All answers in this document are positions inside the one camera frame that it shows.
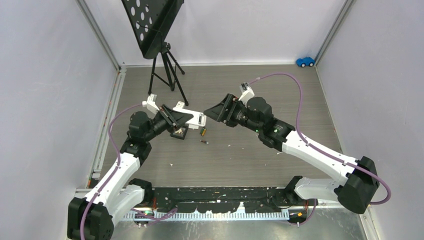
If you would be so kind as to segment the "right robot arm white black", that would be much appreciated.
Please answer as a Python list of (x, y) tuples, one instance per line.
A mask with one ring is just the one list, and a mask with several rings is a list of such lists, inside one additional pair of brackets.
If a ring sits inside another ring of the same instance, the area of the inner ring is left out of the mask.
[(294, 176), (284, 189), (291, 205), (322, 199), (337, 201), (353, 213), (364, 214), (372, 203), (380, 186), (372, 159), (366, 156), (356, 159), (305, 137), (294, 126), (274, 117), (272, 107), (264, 98), (252, 97), (242, 102), (228, 93), (220, 103), (203, 113), (228, 127), (240, 125), (250, 129), (265, 146), (295, 156), (329, 176), (328, 179)]

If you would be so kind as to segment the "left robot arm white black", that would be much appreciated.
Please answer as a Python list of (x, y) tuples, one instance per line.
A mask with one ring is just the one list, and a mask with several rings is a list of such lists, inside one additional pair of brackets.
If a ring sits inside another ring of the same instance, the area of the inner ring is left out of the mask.
[(151, 140), (164, 131), (173, 132), (193, 118), (193, 114), (173, 110), (163, 104), (154, 118), (144, 111), (130, 117), (127, 138), (115, 147), (116, 160), (104, 177), (84, 197), (74, 197), (68, 205), (67, 237), (70, 240), (109, 240), (115, 226), (133, 207), (153, 202), (152, 184), (130, 177), (148, 158)]

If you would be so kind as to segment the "green yellow battery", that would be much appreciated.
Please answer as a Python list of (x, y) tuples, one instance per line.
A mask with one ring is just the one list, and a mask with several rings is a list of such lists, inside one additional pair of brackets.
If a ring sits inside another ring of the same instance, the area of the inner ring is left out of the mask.
[(200, 130), (200, 135), (203, 137), (205, 134), (206, 134), (206, 128), (205, 127), (202, 127), (201, 128), (201, 130)]

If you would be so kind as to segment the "white remote with dark buttons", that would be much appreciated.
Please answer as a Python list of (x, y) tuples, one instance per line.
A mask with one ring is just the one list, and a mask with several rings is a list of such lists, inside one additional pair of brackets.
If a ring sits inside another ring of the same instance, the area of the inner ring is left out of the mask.
[(185, 108), (174, 107), (174, 111), (192, 115), (192, 118), (185, 122), (189, 129), (197, 130), (206, 126), (207, 116), (199, 111), (189, 110)]

